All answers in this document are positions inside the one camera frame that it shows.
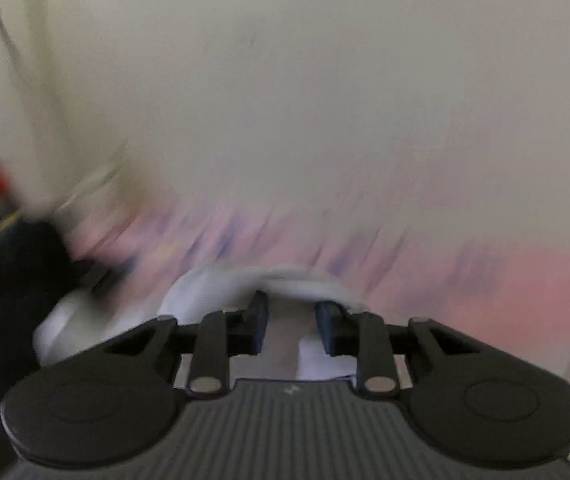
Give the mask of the white printed t-shirt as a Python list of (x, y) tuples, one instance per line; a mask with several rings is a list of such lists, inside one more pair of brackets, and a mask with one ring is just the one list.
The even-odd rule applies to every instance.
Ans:
[(255, 292), (268, 295), (268, 331), (259, 356), (240, 356), (231, 362), (232, 380), (320, 380), (355, 374), (355, 359), (331, 358), (325, 353), (313, 306), (330, 301), (360, 313), (365, 304), (337, 278), (303, 266), (207, 263), (178, 278), (163, 296), (153, 294), (117, 304), (73, 292), (36, 329), (37, 356), (43, 365), (54, 364), (158, 315), (171, 315), (187, 325), (211, 312), (245, 310)]

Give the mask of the black folded clothes pile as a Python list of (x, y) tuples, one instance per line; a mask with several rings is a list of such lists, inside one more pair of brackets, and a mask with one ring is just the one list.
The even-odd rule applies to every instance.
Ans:
[(20, 219), (0, 232), (0, 400), (40, 368), (35, 330), (79, 287), (78, 266), (54, 224)]

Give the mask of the pink floral bed sheet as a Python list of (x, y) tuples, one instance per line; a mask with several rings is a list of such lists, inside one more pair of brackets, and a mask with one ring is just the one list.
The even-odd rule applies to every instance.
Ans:
[(327, 212), (179, 202), (99, 206), (70, 233), (76, 254), (123, 264), (128, 293), (157, 295), (209, 261), (332, 275), (392, 320), (425, 315), (570, 376), (570, 249), (413, 228), (345, 226)]

